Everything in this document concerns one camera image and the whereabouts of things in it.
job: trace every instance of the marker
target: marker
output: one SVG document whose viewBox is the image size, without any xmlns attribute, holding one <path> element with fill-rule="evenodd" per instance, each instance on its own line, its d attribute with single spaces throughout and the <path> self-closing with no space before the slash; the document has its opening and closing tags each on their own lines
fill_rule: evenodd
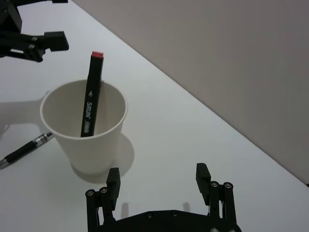
<svg viewBox="0 0 309 232">
<path fill-rule="evenodd" d="M 51 132 L 41 134 L 39 137 L 30 141 L 26 145 L 23 145 L 15 152 L 12 152 L 10 155 L 7 155 L 6 157 L 4 157 L 4 159 L 0 160 L 0 169 L 3 169 L 6 166 L 9 166 L 10 164 L 16 162 L 26 154 L 29 154 L 31 151 L 34 151 L 35 149 L 50 141 L 53 137 L 54 135 Z"/>
<path fill-rule="evenodd" d="M 93 136 L 95 131 L 103 60 L 103 53 L 92 52 L 86 85 L 81 137 Z"/>
</svg>

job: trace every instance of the paper cup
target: paper cup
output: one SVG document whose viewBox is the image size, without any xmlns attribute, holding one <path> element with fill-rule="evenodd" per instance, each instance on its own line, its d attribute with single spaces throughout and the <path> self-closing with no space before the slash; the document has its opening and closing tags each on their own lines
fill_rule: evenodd
<svg viewBox="0 0 309 232">
<path fill-rule="evenodd" d="M 102 84 L 94 136 L 81 138 L 85 91 L 86 80 L 50 91 L 41 103 L 40 114 L 73 167 L 84 174 L 100 174 L 114 162 L 128 106 L 117 88 Z"/>
</svg>

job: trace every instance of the white table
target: white table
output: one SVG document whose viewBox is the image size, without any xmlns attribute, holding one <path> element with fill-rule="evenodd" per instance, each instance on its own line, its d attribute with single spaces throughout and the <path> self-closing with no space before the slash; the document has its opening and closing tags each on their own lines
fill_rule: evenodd
<svg viewBox="0 0 309 232">
<path fill-rule="evenodd" d="M 0 59 L 1 156 L 46 132 L 42 97 L 85 79 L 91 52 L 104 51 L 104 79 L 129 103 L 115 164 L 122 174 L 116 219 L 148 210 L 205 214 L 195 182 L 196 163 L 204 162 L 213 180 L 234 184 L 242 231 L 308 230 L 304 184 L 82 9 L 44 2 L 20 7 L 20 13 L 24 33 L 63 30 L 70 50 L 48 52 L 43 63 Z M 84 193 L 104 186 L 100 181 L 78 177 L 52 140 L 0 170 L 0 231 L 87 231 Z"/>
</svg>

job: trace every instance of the ballpoint pen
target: ballpoint pen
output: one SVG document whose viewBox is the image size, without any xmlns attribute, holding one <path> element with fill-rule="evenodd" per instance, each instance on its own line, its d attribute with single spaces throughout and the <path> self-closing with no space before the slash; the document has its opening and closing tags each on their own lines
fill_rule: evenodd
<svg viewBox="0 0 309 232">
<path fill-rule="evenodd" d="M 7 155 L 2 160 L 0 160 L 0 169 L 5 168 L 6 166 L 16 162 L 26 154 L 30 153 L 31 151 L 37 149 L 38 147 L 42 146 L 43 144 L 47 143 L 51 140 L 54 135 L 51 132 L 46 134 L 41 134 L 39 137 L 33 139 L 26 145 L 23 145 L 18 150 L 12 152 L 10 155 Z"/>
</svg>

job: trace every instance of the gray wall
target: gray wall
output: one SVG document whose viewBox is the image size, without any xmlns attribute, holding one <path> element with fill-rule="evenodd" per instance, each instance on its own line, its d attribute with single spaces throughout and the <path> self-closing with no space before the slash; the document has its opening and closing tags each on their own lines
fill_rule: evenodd
<svg viewBox="0 0 309 232">
<path fill-rule="evenodd" d="M 75 2 L 309 183 L 308 0 Z"/>
</svg>

